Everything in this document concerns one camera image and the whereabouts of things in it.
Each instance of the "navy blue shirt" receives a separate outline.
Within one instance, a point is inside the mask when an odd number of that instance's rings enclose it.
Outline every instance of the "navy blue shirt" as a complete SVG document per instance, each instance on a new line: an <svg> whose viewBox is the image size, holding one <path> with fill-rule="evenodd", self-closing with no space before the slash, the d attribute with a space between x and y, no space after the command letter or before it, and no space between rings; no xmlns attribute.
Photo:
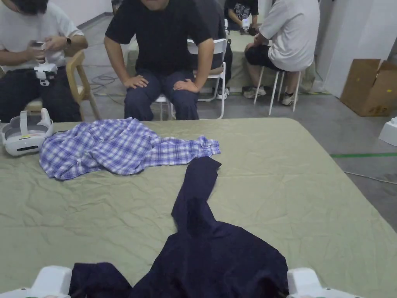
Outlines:
<svg viewBox="0 0 397 298"><path fill-rule="evenodd" d="M124 0L106 36L129 44L136 35L139 55L136 69L160 74L192 70L188 36L199 45L211 34L193 0L170 0L164 10L149 10L140 0Z"/></svg>
<svg viewBox="0 0 397 298"><path fill-rule="evenodd" d="M168 237L150 271L133 288L109 264L85 268L76 264L72 298L274 298L287 294L288 267L279 251L243 228L214 218L207 199L220 166L202 157L187 167L172 210L178 232ZM80 295L73 295L78 289Z"/></svg>

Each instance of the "black shorts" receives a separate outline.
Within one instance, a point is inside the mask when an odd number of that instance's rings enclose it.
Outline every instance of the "black shorts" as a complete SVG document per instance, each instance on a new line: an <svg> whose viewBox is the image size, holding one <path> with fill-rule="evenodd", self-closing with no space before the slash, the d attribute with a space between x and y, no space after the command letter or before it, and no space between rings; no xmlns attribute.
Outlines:
<svg viewBox="0 0 397 298"><path fill-rule="evenodd" d="M245 58L251 65L264 66L277 72L283 72L284 70L276 67L269 59L269 49L270 47L266 45L252 46L245 52Z"/></svg>

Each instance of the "table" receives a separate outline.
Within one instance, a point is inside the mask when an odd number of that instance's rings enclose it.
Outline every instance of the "table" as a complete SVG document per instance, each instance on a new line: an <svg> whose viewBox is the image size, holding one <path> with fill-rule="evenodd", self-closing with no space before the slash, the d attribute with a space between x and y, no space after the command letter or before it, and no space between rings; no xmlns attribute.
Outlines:
<svg viewBox="0 0 397 298"><path fill-rule="evenodd" d="M222 154L213 158L222 167L209 199L218 220L265 240L290 268L313 268L326 286L395 297L396 233L298 122L145 124L165 137L220 142ZM30 286L43 266L75 262L111 262L134 284L175 232L170 213L186 166L58 182L47 178L38 155L0 152L0 292Z"/></svg>

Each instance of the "black t-shirt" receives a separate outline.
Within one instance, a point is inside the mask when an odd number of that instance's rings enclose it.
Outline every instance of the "black t-shirt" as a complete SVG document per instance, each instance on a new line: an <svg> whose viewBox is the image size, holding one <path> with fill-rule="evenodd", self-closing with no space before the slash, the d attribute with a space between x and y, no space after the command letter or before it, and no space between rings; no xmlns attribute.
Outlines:
<svg viewBox="0 0 397 298"><path fill-rule="evenodd" d="M258 0L226 0L225 15L227 19L228 10L231 9L237 15L240 21L249 17L250 14L258 15Z"/></svg>
<svg viewBox="0 0 397 298"><path fill-rule="evenodd" d="M170 0L164 10L150 11L140 0L124 0L106 36L129 44L136 35L139 55L136 69L160 74L192 70L188 36L199 45L211 35L193 0Z"/></svg>

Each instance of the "blue checkered shirt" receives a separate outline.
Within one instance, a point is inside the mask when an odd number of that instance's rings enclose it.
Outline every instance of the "blue checkered shirt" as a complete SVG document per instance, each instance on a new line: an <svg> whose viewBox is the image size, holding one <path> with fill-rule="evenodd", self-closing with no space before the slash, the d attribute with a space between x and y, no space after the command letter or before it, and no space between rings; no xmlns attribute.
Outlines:
<svg viewBox="0 0 397 298"><path fill-rule="evenodd" d="M159 137L128 118L84 122L55 134L42 145L40 165L50 178L68 180L98 170L131 175L148 166L187 164L219 153L217 141L204 136L195 141Z"/></svg>

